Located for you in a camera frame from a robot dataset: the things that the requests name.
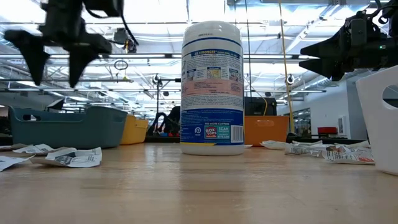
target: table surface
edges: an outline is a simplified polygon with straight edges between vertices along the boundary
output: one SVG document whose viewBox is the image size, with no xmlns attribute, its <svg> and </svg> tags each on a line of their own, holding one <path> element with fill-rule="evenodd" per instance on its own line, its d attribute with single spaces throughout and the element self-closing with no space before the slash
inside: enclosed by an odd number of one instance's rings
<svg viewBox="0 0 398 224">
<path fill-rule="evenodd" d="M 1 223 L 398 223 L 398 177 L 282 151 L 104 149 L 99 167 L 20 164 L 0 173 Z"/>
</svg>

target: ceiling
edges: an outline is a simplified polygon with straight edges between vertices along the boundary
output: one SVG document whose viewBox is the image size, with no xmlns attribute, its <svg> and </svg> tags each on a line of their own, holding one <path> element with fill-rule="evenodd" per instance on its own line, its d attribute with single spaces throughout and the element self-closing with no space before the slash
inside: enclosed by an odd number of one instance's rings
<svg viewBox="0 0 398 224">
<path fill-rule="evenodd" d="M 193 23 L 201 21 L 219 20 L 233 24 L 241 30 L 243 37 L 244 53 L 248 57 L 263 55 L 263 58 L 247 60 L 244 64 L 244 72 L 251 74 L 247 78 L 246 88 L 249 82 L 254 89 L 284 89 L 285 68 L 283 64 L 283 45 L 279 37 L 280 14 L 277 1 L 265 0 L 128 0 L 125 1 L 125 18 L 132 33 L 139 41 L 137 53 L 144 54 L 140 58 L 123 59 L 129 65 L 124 71 L 114 67 L 114 63 L 120 59 L 111 58 L 98 60 L 86 68 L 83 79 L 92 82 L 80 82 L 77 88 L 110 88 L 110 89 L 134 89 L 137 91 L 125 91 L 118 93 L 106 92 L 99 94 L 92 92 L 84 96 L 96 102 L 126 103 L 125 110 L 135 110 L 142 116 L 153 116 L 156 103 L 156 91 L 151 90 L 155 86 L 153 77 L 158 74 L 160 78 L 180 78 L 180 53 L 185 29 Z M 302 47 L 315 44 L 331 37 L 344 23 L 346 17 L 352 16 L 358 10 L 369 7 L 370 0 L 285 0 L 288 4 L 282 5 L 282 17 L 284 20 L 286 54 L 299 54 Z M 346 5 L 331 5 L 330 2 L 346 2 Z M 120 18 L 95 19 L 87 12 L 82 17 L 90 33 L 104 35 L 112 39 L 117 28 L 124 27 Z M 13 0 L 2 2 L 0 7 L 0 37 L 6 29 L 24 29 L 33 34 L 40 34 L 38 24 L 45 20 L 45 12 L 39 7 L 39 0 Z M 51 54 L 66 54 L 60 48 L 47 48 Z M 123 50 L 113 47 L 114 54 L 123 54 Z M 177 58 L 153 58 L 154 54 L 175 54 Z M 3 78 L 28 78 L 23 59 L 5 58 L 6 54 L 19 54 L 11 43 L 0 39 L 0 62 L 4 68 L 17 68 L 18 73 L 0 73 Z M 316 73 L 300 68 L 300 60 L 288 59 L 287 73 L 292 74 L 297 81 L 295 86 L 304 84 L 312 85 L 312 88 L 323 88 L 323 77 Z M 67 59 L 54 58 L 47 65 L 45 82 L 43 86 L 56 86 L 68 88 L 67 82 L 57 82 L 68 78 Z M 116 82 L 126 77 L 130 82 Z M 13 82 L 10 85 L 15 88 L 32 88 Z M 168 112 L 174 105 L 180 103 L 180 84 L 170 82 L 164 89 L 169 90 L 169 96 L 160 93 L 163 103 L 161 110 Z M 67 96 L 69 93 L 59 91 L 58 94 Z"/>
</svg>

